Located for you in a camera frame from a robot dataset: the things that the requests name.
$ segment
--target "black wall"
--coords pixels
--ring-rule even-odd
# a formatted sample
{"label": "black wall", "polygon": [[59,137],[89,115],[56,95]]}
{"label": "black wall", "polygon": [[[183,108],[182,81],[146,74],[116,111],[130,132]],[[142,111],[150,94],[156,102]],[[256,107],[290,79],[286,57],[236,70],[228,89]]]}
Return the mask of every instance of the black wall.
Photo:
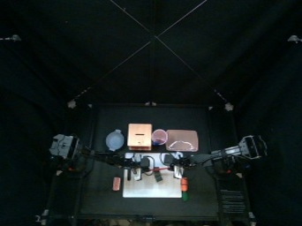
{"label": "black wall", "polygon": [[[156,1],[155,19],[151,2],[116,2],[148,28],[156,21],[155,34],[200,4]],[[239,137],[259,134],[267,141],[268,156],[252,162],[247,180],[255,216],[263,225],[301,225],[302,42],[287,42],[291,34],[302,37],[299,1],[207,1],[162,37],[199,76],[160,42],[105,75],[150,41],[109,2],[0,6],[0,38],[23,38],[0,41],[0,224],[31,225],[41,214],[48,148],[64,130],[65,104],[96,83],[79,101],[224,104],[216,89],[235,105]]]}

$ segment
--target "light fixture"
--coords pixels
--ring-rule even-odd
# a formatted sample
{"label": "light fixture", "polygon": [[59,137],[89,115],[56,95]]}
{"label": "light fixture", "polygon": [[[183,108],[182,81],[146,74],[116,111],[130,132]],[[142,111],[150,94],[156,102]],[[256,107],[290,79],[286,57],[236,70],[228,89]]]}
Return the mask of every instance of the light fixture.
{"label": "light fixture", "polygon": [[291,35],[291,36],[289,37],[287,41],[294,41],[295,43],[298,43],[298,41],[302,41],[302,39],[299,39],[299,38],[297,37],[297,35]]}
{"label": "light fixture", "polygon": [[7,38],[0,38],[0,41],[21,41],[21,38],[19,37],[17,34],[15,34],[12,37],[7,37]]}

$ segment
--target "red object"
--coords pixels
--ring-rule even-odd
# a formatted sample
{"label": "red object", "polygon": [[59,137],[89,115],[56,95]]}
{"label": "red object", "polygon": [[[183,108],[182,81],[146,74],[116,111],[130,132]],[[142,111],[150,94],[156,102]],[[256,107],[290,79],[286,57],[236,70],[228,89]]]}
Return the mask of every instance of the red object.
{"label": "red object", "polygon": [[112,190],[119,191],[119,187],[120,187],[120,177],[115,177]]}

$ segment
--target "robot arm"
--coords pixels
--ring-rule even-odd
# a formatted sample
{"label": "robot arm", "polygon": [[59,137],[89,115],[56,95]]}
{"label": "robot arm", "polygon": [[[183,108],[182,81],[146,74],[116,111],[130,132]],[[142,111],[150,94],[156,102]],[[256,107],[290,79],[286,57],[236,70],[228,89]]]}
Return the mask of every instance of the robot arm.
{"label": "robot arm", "polygon": [[[64,160],[72,161],[79,155],[84,158],[92,158],[96,161],[105,162],[117,168],[127,170],[138,170],[144,168],[143,161],[134,161],[132,158],[116,153],[100,153],[84,147],[79,138],[57,134],[53,137],[53,143],[49,148],[53,156],[60,156]],[[215,162],[227,160],[228,162],[238,161],[238,158],[254,160],[267,155],[267,145],[260,136],[246,136],[238,146],[228,147],[222,150],[212,151],[211,154],[192,154],[187,157],[174,158],[171,154],[166,155],[164,163],[170,165],[168,169],[192,168],[198,165],[211,166]]]}

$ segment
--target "orange box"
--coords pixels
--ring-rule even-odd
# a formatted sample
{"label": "orange box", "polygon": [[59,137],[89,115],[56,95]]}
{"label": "orange box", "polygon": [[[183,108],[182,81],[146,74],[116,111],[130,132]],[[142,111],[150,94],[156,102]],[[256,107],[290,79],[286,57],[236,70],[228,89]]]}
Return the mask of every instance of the orange box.
{"label": "orange box", "polygon": [[127,131],[128,149],[134,151],[151,151],[151,124],[130,124]]}

